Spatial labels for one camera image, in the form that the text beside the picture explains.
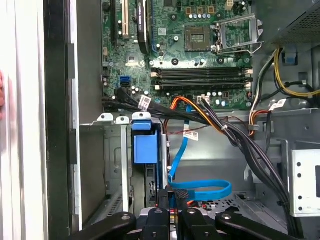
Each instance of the motherboard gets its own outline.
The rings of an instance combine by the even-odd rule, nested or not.
[[[223,25],[249,15],[250,0],[103,0],[101,8],[105,98],[125,88],[166,107],[176,96],[205,99],[215,110],[250,107],[247,47],[221,50],[250,41],[248,21]]]

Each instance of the ram slot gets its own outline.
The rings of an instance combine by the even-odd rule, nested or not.
[[[245,75],[242,68],[237,67],[216,67],[216,68],[180,68],[180,69],[159,69],[158,76],[161,79],[231,79]]]
[[[129,0],[122,0],[122,36],[129,38]]]
[[[159,90],[214,90],[214,89],[243,89],[249,79],[224,80],[155,80],[154,85]]]

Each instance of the green circuit board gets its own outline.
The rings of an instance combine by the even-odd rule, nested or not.
[[[117,35],[116,45],[112,40],[115,24],[110,11],[102,8],[102,66],[104,69],[103,94],[112,98],[120,87],[120,76],[130,77],[127,85],[129,94],[137,101],[147,95],[156,103],[169,107],[175,96],[206,96],[216,110],[247,110],[248,92],[246,87],[224,89],[223,87],[203,87],[202,89],[158,90],[151,77],[152,69],[200,69],[200,68],[250,68],[248,53],[216,55],[208,49],[214,22],[249,14],[249,8],[235,14],[226,10],[226,0],[149,0],[150,54],[143,54],[137,40],[136,0],[116,0],[116,19],[122,21],[122,1],[129,6],[129,36]],[[122,31],[118,24],[117,33]],[[249,24],[231,25],[226,30],[228,44],[247,42],[250,39]]]

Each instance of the cable tie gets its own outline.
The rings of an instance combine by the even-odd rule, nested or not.
[[[228,129],[228,126],[227,125],[224,125],[222,128],[221,128],[221,131],[225,131]]]

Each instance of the cpu socket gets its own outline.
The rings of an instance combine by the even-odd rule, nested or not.
[[[209,52],[211,50],[209,26],[186,26],[184,36],[186,52]]]

